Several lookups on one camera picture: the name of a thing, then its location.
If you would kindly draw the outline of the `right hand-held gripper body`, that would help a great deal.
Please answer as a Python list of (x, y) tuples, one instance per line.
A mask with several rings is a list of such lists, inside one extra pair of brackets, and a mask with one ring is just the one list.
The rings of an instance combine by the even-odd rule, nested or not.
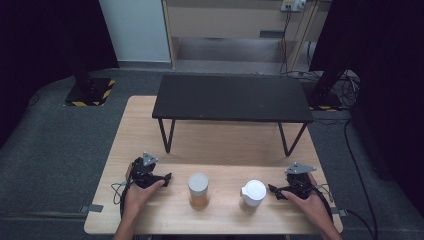
[(308, 174), (313, 171), (316, 171), (313, 166), (294, 163), (285, 170), (288, 186), (283, 190), (291, 192), (301, 199), (307, 199), (312, 191), (312, 183)]

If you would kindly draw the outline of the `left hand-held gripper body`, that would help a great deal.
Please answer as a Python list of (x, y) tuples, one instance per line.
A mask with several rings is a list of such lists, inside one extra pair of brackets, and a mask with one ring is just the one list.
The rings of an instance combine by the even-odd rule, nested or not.
[(130, 170), (130, 180), (135, 182), (140, 188), (146, 189), (155, 182), (165, 180), (165, 176), (153, 174), (153, 170), (158, 162), (158, 158), (144, 152), (141, 157), (138, 157), (132, 162)]

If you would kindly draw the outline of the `white cup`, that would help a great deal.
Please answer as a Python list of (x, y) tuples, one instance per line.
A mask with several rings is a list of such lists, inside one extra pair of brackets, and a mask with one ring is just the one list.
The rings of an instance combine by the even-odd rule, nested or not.
[(248, 181), (240, 190), (240, 209), (246, 214), (253, 214), (266, 196), (266, 187), (259, 180)]

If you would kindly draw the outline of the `orange powder jar lid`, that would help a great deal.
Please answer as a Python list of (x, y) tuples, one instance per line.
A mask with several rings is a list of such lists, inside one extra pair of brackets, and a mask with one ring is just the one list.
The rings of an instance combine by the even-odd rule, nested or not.
[(195, 210), (205, 209), (209, 204), (209, 179), (204, 173), (194, 173), (189, 177), (190, 205)]

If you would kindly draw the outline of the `black metal shelf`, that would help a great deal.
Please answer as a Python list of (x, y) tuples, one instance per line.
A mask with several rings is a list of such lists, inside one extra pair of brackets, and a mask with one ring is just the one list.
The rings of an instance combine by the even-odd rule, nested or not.
[(283, 77), (165, 75), (152, 117), (158, 121), (164, 148), (171, 150), (178, 120), (298, 123), (313, 116), (301, 83)]

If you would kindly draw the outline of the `person's left hand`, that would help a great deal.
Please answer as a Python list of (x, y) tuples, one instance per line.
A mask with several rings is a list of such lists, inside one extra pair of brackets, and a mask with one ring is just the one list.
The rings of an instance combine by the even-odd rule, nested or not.
[(146, 189), (140, 188), (136, 184), (131, 184), (125, 197), (122, 218), (125, 220), (137, 219), (149, 199), (164, 185), (164, 183), (164, 180), (159, 180)]

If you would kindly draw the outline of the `person's right hand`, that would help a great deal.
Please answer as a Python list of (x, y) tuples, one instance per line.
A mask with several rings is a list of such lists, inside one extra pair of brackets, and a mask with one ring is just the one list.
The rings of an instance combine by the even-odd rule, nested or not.
[(327, 209), (316, 192), (311, 191), (307, 199), (301, 199), (288, 191), (282, 191), (282, 194), (298, 206), (306, 218), (319, 230), (333, 227), (333, 222), (328, 215)]

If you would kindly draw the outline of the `black stand striped base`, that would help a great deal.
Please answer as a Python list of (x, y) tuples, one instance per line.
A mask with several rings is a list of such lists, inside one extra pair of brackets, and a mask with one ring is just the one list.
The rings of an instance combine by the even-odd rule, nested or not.
[(65, 98), (66, 106), (102, 106), (115, 83), (110, 78), (92, 77), (78, 61), (69, 63), (75, 84)]
[(344, 72), (344, 67), (330, 67), (324, 70), (317, 83), (307, 93), (309, 106), (313, 109), (340, 108), (342, 103), (337, 94), (332, 91), (332, 88), (342, 78)]

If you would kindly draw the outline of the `dark curtain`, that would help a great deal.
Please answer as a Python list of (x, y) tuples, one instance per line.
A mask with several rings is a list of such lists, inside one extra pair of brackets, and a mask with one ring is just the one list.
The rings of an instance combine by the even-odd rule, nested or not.
[(0, 148), (37, 90), (73, 76), (71, 61), (89, 74), (118, 66), (100, 0), (0, 0)]
[(424, 217), (424, 0), (333, 0), (310, 69), (330, 67), (359, 77), (368, 154)]

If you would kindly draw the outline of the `grey cabinet label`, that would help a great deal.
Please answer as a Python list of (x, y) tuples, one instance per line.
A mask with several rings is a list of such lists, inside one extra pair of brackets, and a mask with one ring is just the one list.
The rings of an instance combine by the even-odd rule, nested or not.
[(259, 33), (260, 38), (283, 38), (284, 35), (285, 32), (280, 30), (261, 30)]

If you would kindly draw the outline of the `white power strip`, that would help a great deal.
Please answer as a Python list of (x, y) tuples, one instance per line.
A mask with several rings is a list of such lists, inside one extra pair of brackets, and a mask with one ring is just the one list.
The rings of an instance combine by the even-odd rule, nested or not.
[(306, 0), (282, 0), (280, 10), (282, 12), (302, 12), (305, 5)]

